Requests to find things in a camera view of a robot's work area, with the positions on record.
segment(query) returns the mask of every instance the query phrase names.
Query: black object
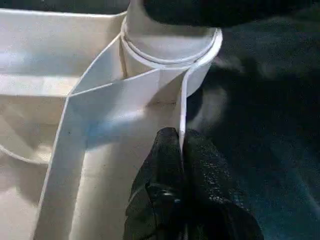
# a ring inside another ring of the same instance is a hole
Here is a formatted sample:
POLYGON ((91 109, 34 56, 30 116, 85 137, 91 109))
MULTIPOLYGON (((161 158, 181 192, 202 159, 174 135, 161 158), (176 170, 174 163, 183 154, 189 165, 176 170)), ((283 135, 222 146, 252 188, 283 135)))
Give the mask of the black object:
POLYGON ((263 240, 216 147, 188 130, 157 133, 126 210, 125 240, 263 240))
POLYGON ((144 0, 154 20, 173 25, 231 27, 310 7, 319 0, 144 0))

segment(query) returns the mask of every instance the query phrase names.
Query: black glove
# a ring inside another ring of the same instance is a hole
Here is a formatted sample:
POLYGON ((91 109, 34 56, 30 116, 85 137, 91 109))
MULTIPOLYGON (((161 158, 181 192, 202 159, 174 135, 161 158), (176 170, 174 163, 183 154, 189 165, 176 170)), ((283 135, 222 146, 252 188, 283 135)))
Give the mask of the black glove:
POLYGON ((262 240, 215 146, 188 130, 181 156, 174 128, 161 129, 131 188, 125 240, 262 240))
POLYGON ((173 25, 230 27, 310 7, 319 0, 143 0, 154 20, 173 25))

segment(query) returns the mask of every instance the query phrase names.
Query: gloved finger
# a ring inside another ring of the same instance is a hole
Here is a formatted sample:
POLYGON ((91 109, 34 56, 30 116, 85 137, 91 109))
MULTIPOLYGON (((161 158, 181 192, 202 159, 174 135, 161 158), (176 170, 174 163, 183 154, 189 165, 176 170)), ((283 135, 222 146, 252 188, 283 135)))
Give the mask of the gloved finger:
POLYGON ((192 235, 203 229, 208 239, 263 240, 255 218, 244 208, 242 196, 226 159, 214 144, 194 130, 187 130, 183 145, 184 167, 196 212, 192 235))
POLYGON ((183 184, 182 181, 183 170, 178 133, 175 128, 166 127, 156 134, 151 151, 132 184, 131 194, 148 182, 179 189, 183 184))
POLYGON ((226 160, 195 130, 188 129, 183 145, 184 167, 194 196, 203 204, 232 200, 233 186, 226 160))
POLYGON ((173 25, 231 27, 284 15, 319 0, 143 0, 154 20, 173 25))

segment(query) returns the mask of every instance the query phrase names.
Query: gloved hand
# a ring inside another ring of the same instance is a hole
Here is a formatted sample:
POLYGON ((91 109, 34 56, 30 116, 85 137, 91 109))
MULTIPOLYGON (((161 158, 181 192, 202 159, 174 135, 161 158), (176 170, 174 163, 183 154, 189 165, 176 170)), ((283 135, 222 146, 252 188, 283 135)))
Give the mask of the gloved hand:
POLYGON ((319 0, 143 0, 154 20, 173 25, 231 27, 284 15, 319 0))
POLYGON ((183 156, 174 128, 161 129, 131 188, 125 240, 262 240, 216 147, 194 130, 183 156))

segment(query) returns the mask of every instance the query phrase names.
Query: plastic compartment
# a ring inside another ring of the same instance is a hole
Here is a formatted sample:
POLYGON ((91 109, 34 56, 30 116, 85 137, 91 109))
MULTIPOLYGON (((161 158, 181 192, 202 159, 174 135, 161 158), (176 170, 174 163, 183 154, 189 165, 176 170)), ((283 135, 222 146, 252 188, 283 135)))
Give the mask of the plastic compartment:
POLYGON ((68 94, 125 12, 0 9, 0 236, 29 239, 68 94))
POLYGON ((124 17, 0 9, 0 151, 49 162, 65 98, 124 17))
POLYGON ((49 162, 65 99, 0 95, 0 149, 26 162, 49 162))
POLYGON ((159 86, 161 77, 152 70, 70 96, 34 239, 122 238, 131 183, 157 131, 180 122, 180 88, 170 98, 166 88, 182 78, 159 86))

